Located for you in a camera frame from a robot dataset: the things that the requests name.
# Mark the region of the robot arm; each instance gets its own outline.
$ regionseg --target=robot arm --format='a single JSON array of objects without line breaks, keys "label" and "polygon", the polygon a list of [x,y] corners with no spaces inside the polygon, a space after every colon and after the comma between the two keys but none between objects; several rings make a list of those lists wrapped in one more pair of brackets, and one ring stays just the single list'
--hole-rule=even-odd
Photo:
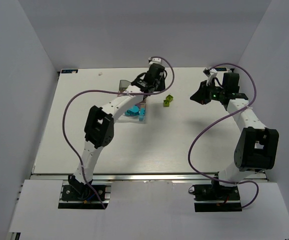
[{"label": "robot arm", "polygon": [[[217,71],[212,69],[203,72],[208,80],[201,82],[198,91],[190,97],[191,100],[202,105],[211,100],[219,101],[230,114],[248,105],[247,96],[239,92],[238,73],[224,73],[222,86],[216,86]],[[235,114],[233,119],[241,135],[234,151],[234,161],[218,173],[218,179],[239,183],[251,174],[273,168],[279,134],[277,130],[267,128],[251,108]],[[223,182],[219,184],[224,187],[235,186]]]},{"label": "robot arm", "polygon": [[82,168],[86,180],[93,180],[94,169],[101,151],[114,137],[114,123],[133,105],[140,103],[146,94],[162,91],[165,85],[165,67],[160,58],[149,60],[149,70],[137,76],[124,94],[102,107],[93,106],[88,114],[84,127],[85,142],[82,153],[83,166],[79,164],[72,176],[68,176],[68,182],[72,188],[83,196],[88,189],[85,184]]}]

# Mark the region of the wall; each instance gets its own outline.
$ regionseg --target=wall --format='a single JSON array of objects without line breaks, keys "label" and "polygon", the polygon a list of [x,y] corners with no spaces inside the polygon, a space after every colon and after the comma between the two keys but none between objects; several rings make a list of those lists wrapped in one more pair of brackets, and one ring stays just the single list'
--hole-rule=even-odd
[{"label": "wall", "polygon": [[237,63],[270,0],[19,0],[53,65]]},{"label": "wall", "polygon": [[57,73],[17,0],[0,0],[0,240],[30,175]]},{"label": "wall", "polygon": [[[239,64],[255,79],[257,116],[279,131],[275,166],[267,175],[278,183],[289,212],[289,1],[271,2]],[[248,81],[242,78],[242,90],[252,96]]]}]

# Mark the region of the green block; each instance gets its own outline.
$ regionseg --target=green block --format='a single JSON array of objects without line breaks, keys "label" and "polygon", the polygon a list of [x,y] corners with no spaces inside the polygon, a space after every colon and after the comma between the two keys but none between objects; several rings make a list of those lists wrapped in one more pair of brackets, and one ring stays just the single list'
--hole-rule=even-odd
[{"label": "green block", "polygon": [[163,100],[163,106],[164,107],[169,107],[169,101],[168,100]]},{"label": "green block", "polygon": [[165,97],[165,99],[170,103],[174,99],[174,97],[169,94]]}]

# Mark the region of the green object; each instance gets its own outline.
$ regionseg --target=green object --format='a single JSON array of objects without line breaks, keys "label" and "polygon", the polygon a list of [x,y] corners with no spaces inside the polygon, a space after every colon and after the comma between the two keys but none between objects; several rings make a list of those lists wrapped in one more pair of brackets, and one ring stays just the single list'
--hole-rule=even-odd
[{"label": "green object", "polygon": [[170,105],[169,100],[163,100],[164,107],[169,107],[169,105]]},{"label": "green object", "polygon": [[174,99],[174,97],[171,96],[170,94],[165,97],[165,100],[167,100],[169,103],[170,103],[173,99]]}]

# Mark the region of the black mounting plate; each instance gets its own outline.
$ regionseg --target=black mounting plate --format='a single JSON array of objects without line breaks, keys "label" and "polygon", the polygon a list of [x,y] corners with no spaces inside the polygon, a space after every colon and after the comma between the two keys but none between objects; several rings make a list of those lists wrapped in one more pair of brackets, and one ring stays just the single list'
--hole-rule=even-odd
[{"label": "black mounting plate", "polygon": [[[98,192],[101,201],[105,200],[106,185],[92,185],[93,188]],[[64,185],[62,190],[61,200],[65,202],[59,202],[58,209],[104,209],[99,203],[97,196],[93,196],[90,200],[84,203],[84,200],[92,196],[94,192],[90,189],[88,197],[81,199],[77,192],[70,185]]]},{"label": "black mounting plate", "polygon": [[[232,191],[224,196],[223,198],[217,198],[213,195],[205,195],[206,190],[210,189],[210,184],[197,184],[194,185],[193,195],[195,196],[194,200],[194,211],[196,213],[208,213],[208,212],[241,212],[241,203],[240,202],[230,202],[230,201],[240,201],[239,190],[237,186],[232,187]],[[225,201],[228,197],[228,202],[225,204],[218,204],[214,201]]]}]

